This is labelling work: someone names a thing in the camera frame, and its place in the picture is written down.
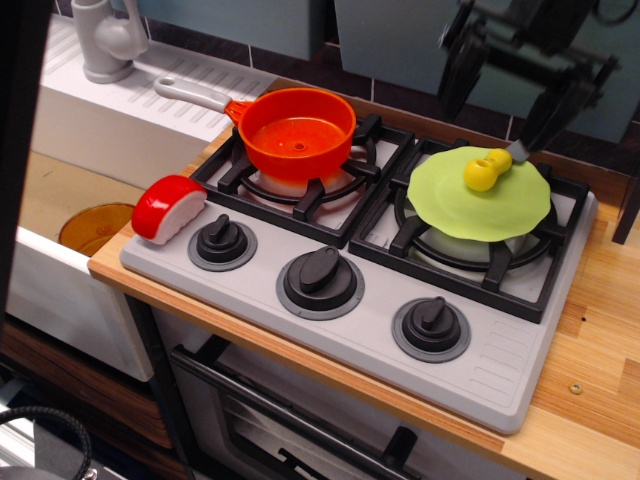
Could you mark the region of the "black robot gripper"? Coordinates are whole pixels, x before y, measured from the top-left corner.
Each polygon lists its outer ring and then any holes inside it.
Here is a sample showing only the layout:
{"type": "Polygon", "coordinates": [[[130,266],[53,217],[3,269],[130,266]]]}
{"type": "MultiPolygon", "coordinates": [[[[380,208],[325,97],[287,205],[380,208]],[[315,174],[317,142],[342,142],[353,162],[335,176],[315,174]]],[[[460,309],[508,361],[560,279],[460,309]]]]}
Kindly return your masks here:
{"type": "Polygon", "coordinates": [[[544,150],[589,106],[595,87],[602,88],[620,68],[618,57],[575,43],[587,17],[598,9],[597,1],[511,1],[502,8],[461,1],[441,35],[440,46],[447,52],[437,92],[441,113],[460,112],[486,63],[542,85],[553,81],[556,74],[551,70],[516,54],[524,46],[548,58],[559,55],[579,70],[598,67],[591,81],[566,73],[537,97],[519,141],[526,152],[544,150]]]}

